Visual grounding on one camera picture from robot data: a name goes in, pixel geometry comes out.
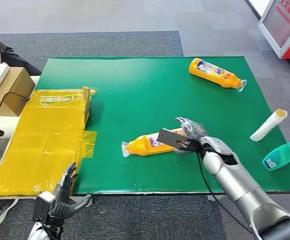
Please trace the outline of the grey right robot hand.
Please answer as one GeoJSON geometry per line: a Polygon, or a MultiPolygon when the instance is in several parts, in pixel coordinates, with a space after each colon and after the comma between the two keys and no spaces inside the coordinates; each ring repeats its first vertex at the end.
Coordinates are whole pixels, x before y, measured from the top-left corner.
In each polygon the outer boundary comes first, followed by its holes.
{"type": "Polygon", "coordinates": [[[195,122],[185,117],[175,117],[180,127],[186,133],[187,136],[195,139],[201,139],[208,136],[208,132],[202,124],[195,122]]]}

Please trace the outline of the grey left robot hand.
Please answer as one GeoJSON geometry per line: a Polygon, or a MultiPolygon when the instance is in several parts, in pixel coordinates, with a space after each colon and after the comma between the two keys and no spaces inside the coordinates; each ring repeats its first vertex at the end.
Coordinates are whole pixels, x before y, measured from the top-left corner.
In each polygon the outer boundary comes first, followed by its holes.
{"type": "Polygon", "coordinates": [[[62,225],[64,220],[69,219],[89,204],[91,199],[90,194],[85,195],[76,203],[71,202],[70,194],[77,176],[76,173],[74,173],[76,170],[76,162],[69,165],[54,189],[53,194],[55,196],[55,200],[48,214],[47,225],[62,225]]]}

